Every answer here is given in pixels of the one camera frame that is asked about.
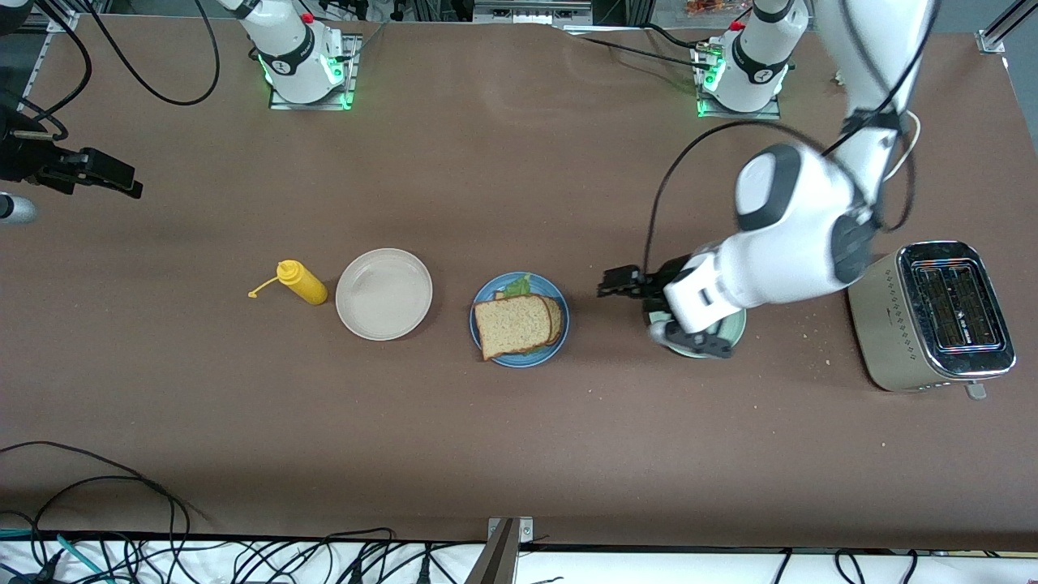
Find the black clamp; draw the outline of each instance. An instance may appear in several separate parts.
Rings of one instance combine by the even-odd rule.
[[[705,331],[685,333],[676,321],[666,324],[663,329],[663,338],[667,343],[695,355],[717,359],[731,359],[732,357],[732,343]]]

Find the bread slice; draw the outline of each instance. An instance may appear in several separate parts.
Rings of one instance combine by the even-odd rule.
[[[548,338],[548,345],[553,345],[563,334],[563,309],[558,306],[558,301],[550,297],[541,297],[548,307],[548,316],[551,317],[551,337]]]
[[[476,303],[473,311],[483,361],[527,352],[551,339],[551,314],[540,297],[527,295]]]

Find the white cable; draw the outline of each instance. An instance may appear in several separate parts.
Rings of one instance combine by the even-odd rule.
[[[907,113],[908,117],[911,117],[912,120],[916,122],[916,133],[912,135],[911,141],[908,142],[908,149],[906,149],[905,152],[901,155],[901,160],[898,160],[898,163],[894,165],[894,168],[891,168],[891,171],[887,172],[885,176],[883,176],[884,183],[891,179],[891,176],[898,173],[898,170],[901,169],[901,165],[905,163],[905,159],[908,158],[908,155],[911,154],[911,150],[916,147],[916,142],[919,141],[919,135],[923,133],[923,122],[919,120],[919,116],[916,115],[916,113],[912,112],[910,109],[906,110],[905,113]]]

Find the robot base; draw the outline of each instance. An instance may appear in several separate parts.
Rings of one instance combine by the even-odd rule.
[[[360,34],[343,34],[343,55],[350,57],[337,66],[342,67],[343,83],[324,98],[308,104],[290,102],[278,94],[273,86],[270,90],[270,109],[296,109],[316,111],[338,111],[353,108],[353,96],[357,88],[357,73],[360,68],[360,47],[363,45]]]
[[[710,43],[719,41],[720,37],[715,36],[710,38]],[[692,62],[705,62],[708,64],[713,64],[709,62],[709,55],[702,53],[696,49],[689,49],[689,54],[692,57]],[[714,98],[709,91],[706,90],[704,85],[706,84],[707,75],[709,72],[702,68],[696,68],[693,78],[695,81],[695,94],[696,94],[696,110],[699,111],[700,117],[731,117],[735,119],[778,119],[778,98],[772,96],[766,106],[750,112],[734,111],[720,104],[716,98]]]

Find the metal frame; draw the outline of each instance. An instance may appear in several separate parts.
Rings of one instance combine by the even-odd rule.
[[[977,48],[981,53],[1005,53],[1006,46],[1003,40],[1036,8],[1038,0],[1014,0],[991,24],[977,31]]]
[[[76,20],[78,10],[67,0],[55,0],[55,3],[58,12],[72,15],[71,20]],[[104,13],[108,11],[111,0],[93,0],[90,3],[93,5],[94,10],[98,10],[99,13]],[[18,30],[19,32],[54,32],[51,30],[51,19],[42,12],[39,8],[33,6],[32,11],[29,12],[29,18],[25,20],[25,24]]]
[[[480,552],[465,584],[513,584],[519,543],[534,537],[532,518],[493,518],[488,525],[490,538]]]

